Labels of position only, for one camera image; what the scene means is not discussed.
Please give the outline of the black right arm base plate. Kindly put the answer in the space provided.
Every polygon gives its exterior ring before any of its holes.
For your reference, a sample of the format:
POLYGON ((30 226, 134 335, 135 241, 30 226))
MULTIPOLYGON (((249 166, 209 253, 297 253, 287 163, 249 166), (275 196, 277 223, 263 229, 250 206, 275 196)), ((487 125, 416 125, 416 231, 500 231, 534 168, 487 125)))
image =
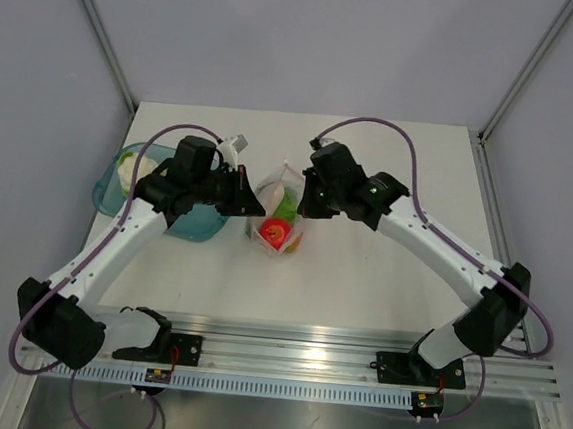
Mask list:
POLYGON ((435 369, 412 353, 379 351, 375 359, 369 362, 369 368, 376 372, 377 382, 382 384, 466 389, 465 370, 461 359, 450 362, 442 369, 435 369))

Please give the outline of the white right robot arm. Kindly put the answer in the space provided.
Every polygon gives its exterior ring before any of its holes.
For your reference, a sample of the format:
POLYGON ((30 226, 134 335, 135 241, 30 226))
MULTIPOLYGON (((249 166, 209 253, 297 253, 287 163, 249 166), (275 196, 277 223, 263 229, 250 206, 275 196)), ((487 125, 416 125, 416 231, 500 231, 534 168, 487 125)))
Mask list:
POLYGON ((432 387, 448 382, 450 366, 463 357, 493 356, 527 312, 529 271, 488 261, 464 242, 450 247, 431 219, 416 211, 405 185, 386 172, 366 175, 344 144, 315 143, 312 149, 299 215, 322 220, 344 213, 366 224, 420 259, 466 306, 408 352, 381 361, 380 369, 394 383, 432 387))

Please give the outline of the red orange mango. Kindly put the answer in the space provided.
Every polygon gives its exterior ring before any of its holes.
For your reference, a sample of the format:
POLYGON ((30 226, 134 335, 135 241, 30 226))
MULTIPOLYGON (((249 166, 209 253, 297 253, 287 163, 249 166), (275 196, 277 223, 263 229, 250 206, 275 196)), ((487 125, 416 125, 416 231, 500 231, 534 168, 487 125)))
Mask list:
POLYGON ((301 238, 303 238, 303 234, 297 233, 293 238, 291 238, 291 240, 289 241, 283 252, 285 254, 291 254, 295 252, 298 246, 300 245, 301 238))

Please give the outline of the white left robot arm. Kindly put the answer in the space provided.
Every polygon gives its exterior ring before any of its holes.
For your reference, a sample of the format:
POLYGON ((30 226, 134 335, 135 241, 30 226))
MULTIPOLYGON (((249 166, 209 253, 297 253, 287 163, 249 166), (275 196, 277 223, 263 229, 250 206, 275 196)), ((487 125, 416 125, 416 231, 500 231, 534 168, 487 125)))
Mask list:
POLYGON ((27 278, 18 288, 20 322, 9 342, 26 338, 74 371, 100 352, 108 327, 91 310, 130 261, 194 206, 212 206, 221 216, 258 217, 264 207, 254 195, 238 155, 242 135, 212 142, 185 136, 173 155, 141 176, 131 173, 129 196, 98 238, 46 281, 27 278))

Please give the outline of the clear pink zip top bag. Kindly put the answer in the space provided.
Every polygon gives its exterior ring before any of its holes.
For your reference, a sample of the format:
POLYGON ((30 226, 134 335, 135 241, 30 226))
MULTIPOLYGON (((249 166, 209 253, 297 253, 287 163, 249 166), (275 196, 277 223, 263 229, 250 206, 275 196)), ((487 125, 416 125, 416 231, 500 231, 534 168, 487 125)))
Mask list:
POLYGON ((305 181, 299 171, 284 161, 254 190, 265 213, 248 218, 245 232, 251 242, 270 256, 291 255, 301 243, 305 222, 298 207, 305 181))

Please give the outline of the white eggplant green stem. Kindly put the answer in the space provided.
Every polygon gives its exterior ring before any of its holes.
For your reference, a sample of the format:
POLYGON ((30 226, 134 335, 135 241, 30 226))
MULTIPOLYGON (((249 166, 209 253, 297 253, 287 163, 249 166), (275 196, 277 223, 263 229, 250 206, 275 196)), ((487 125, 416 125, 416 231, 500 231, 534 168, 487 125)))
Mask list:
POLYGON ((278 209, 284 198, 285 187, 282 183, 272 182, 260 191, 260 199, 266 215, 271 216, 278 209))

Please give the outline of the red tomato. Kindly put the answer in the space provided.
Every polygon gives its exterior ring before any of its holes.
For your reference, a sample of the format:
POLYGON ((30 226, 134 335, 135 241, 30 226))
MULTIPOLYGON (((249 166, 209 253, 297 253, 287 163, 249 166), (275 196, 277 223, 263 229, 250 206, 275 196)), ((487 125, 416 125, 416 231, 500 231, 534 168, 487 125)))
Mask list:
POLYGON ((280 249, 291 232, 291 224, 286 220, 271 217, 259 226, 260 237, 273 249, 280 249))

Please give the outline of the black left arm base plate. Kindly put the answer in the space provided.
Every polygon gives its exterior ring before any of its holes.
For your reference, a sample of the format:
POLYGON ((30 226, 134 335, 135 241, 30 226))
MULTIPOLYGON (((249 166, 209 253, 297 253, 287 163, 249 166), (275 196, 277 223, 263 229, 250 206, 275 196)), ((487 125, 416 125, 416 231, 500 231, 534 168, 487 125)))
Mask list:
POLYGON ((204 338, 173 332, 156 337, 149 346, 118 348, 112 358, 122 361, 142 362, 176 366, 197 367, 201 357, 204 338))

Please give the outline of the green lettuce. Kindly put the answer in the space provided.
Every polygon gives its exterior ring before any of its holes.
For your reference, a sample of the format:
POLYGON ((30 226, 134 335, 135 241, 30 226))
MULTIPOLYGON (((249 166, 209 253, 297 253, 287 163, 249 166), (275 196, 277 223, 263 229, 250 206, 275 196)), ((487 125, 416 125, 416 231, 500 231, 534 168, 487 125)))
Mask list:
POLYGON ((282 201, 278 204, 273 216, 276 219, 281 219, 286 223, 293 224, 298 215, 297 208, 300 202, 295 190, 292 188, 285 186, 283 192, 282 201))

